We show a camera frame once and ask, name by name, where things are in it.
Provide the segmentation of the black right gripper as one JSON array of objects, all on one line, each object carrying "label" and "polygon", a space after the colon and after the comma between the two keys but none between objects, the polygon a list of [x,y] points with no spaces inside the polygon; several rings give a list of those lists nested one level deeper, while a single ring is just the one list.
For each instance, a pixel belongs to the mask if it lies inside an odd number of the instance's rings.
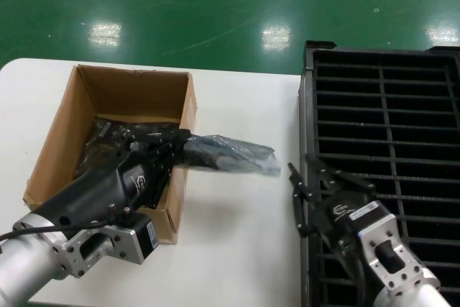
[{"label": "black right gripper", "polygon": [[[354,225],[351,215],[374,200],[374,184],[312,155],[306,155],[305,162],[330,194],[322,197],[320,191],[310,190],[294,164],[287,164],[293,186],[295,225],[300,238],[317,234],[332,250],[360,250],[359,227]],[[310,226],[305,213],[308,202]]]}]

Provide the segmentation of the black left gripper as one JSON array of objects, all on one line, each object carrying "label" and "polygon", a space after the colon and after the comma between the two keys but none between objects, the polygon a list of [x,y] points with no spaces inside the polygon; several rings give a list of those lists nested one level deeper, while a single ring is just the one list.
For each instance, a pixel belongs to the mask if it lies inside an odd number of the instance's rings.
[{"label": "black left gripper", "polygon": [[115,220],[126,207],[135,211],[148,202],[156,209],[190,136],[188,129],[125,132],[126,147],[136,151],[93,166],[32,213],[71,238],[93,221]]}]

